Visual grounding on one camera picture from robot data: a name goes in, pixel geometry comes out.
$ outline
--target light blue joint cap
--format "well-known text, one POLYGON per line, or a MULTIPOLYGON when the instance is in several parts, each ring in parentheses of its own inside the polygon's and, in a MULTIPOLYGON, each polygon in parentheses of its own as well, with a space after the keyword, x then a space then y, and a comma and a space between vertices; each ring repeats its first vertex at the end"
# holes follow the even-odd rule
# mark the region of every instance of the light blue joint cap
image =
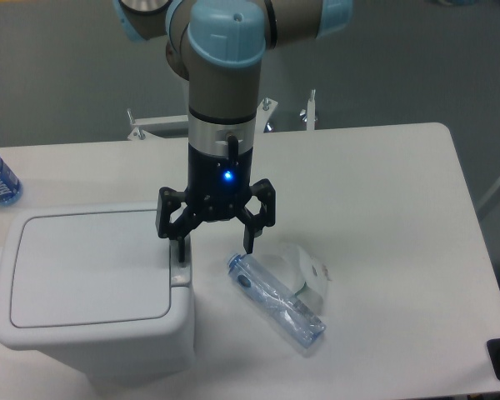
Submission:
POLYGON ((194 51, 220 67, 249 67, 265 53, 263 11, 247 0, 198 0, 187 34, 194 51))
POLYGON ((174 47, 173 39, 170 36, 170 24, 173 21, 173 15, 176 12, 176 8, 178 8, 182 1, 183 0, 173 0, 170 6, 168 6, 167 15, 165 16, 165 30, 167 31, 168 40, 170 41, 170 44, 176 51, 176 53, 178 52, 178 50, 174 47))
POLYGON ((118 19, 120 19, 120 23, 127 38, 132 42, 145 42, 144 37, 138 34, 133 25, 126 18, 126 14, 123 11, 123 6, 120 5, 120 2, 118 0, 113 0, 113 6, 115 7, 118 19))
POLYGON ((324 0, 317 38, 347 26, 352 17, 352 0, 324 0))

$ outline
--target silver metal ring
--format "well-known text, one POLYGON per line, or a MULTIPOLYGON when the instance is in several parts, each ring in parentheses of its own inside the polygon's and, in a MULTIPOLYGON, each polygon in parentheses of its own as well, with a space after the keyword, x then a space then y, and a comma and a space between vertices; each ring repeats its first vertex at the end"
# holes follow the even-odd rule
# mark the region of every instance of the silver metal ring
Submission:
POLYGON ((204 122, 189 114, 189 144, 199 152, 211 156, 227 157, 228 135, 234 135, 239 140, 239 154, 253 147, 253 134, 256 128, 256 118, 237 125, 218 125, 204 122))
POLYGON ((151 13, 165 7, 171 0, 121 0, 121 2, 139 13, 151 13))

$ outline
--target gray floor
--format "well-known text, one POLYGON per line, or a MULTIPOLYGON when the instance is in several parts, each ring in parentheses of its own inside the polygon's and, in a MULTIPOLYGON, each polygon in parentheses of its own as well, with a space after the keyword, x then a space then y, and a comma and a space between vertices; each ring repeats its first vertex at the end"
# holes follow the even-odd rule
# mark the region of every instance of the gray floor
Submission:
MULTIPOLYGON (((267 54, 279 130, 317 89, 320 128, 440 122, 477 201, 500 174, 500 3, 356 0, 347 30, 267 54)), ((0 146, 123 140, 125 114, 185 113, 165 39, 129 42, 111 2, 0 3, 0 146)), ((500 211, 483 224, 500 263, 500 211)))

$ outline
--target blue led light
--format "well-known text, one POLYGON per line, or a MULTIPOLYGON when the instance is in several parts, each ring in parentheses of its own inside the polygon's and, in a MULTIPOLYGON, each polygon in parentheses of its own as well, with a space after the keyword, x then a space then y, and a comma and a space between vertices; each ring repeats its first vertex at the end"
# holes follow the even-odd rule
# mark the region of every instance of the blue led light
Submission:
POLYGON ((224 180, 225 180, 226 182, 231 182, 231 181, 233 180, 233 174, 232 174, 232 172, 231 172, 231 171, 226 171, 226 172, 224 173, 224 180))

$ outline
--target blue bottle label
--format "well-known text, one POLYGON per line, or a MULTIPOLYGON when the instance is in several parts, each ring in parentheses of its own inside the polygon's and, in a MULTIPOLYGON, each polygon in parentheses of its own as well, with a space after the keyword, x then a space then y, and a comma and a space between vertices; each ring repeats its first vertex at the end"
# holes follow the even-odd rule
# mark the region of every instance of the blue bottle label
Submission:
POLYGON ((20 182, 13 171, 0 160, 0 203, 14 198, 20 190, 20 182))

